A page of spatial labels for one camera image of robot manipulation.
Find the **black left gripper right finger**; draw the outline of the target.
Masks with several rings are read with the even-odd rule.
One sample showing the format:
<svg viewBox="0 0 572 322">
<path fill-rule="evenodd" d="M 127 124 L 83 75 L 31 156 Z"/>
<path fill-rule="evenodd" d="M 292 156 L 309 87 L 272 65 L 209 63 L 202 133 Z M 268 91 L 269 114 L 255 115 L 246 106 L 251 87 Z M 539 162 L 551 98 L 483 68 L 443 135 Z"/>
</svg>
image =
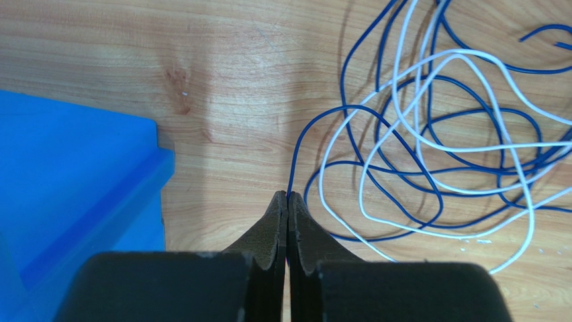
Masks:
<svg viewBox="0 0 572 322">
<path fill-rule="evenodd" d="M 364 260 L 337 242 L 320 226 L 311 217 L 303 196 L 296 192 L 288 196 L 287 233 L 291 320 L 323 321 L 320 264 Z"/>
</svg>

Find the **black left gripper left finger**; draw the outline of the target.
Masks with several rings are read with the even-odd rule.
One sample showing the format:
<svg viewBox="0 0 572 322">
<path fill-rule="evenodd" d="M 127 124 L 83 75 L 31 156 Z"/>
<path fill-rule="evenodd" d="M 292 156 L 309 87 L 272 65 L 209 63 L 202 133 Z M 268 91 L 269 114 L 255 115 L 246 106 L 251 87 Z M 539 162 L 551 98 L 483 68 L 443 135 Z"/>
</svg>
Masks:
<svg viewBox="0 0 572 322">
<path fill-rule="evenodd" d="M 287 259 L 287 194 L 273 195 L 265 214 L 225 254 L 240 254 L 249 271 L 241 321 L 280 321 Z"/>
</svg>

